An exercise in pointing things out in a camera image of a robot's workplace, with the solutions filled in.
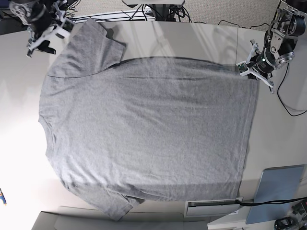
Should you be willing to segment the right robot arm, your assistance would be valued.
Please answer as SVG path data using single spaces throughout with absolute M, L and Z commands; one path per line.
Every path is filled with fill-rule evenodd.
M 50 38 L 68 37 L 74 23 L 65 18 L 71 0 L 11 0 L 10 11 L 17 16 L 30 34 L 27 44 L 27 56 L 31 57 L 35 50 L 48 54 L 56 54 L 49 46 Z

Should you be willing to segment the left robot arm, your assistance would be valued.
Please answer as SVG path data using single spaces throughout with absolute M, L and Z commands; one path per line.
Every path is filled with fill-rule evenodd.
M 307 2 L 305 0 L 281 0 L 275 15 L 265 32 L 264 45 L 259 49 L 252 42 L 251 57 L 247 59 L 248 76 L 255 76 L 273 91 L 272 72 L 290 63 L 299 36 L 306 30 Z

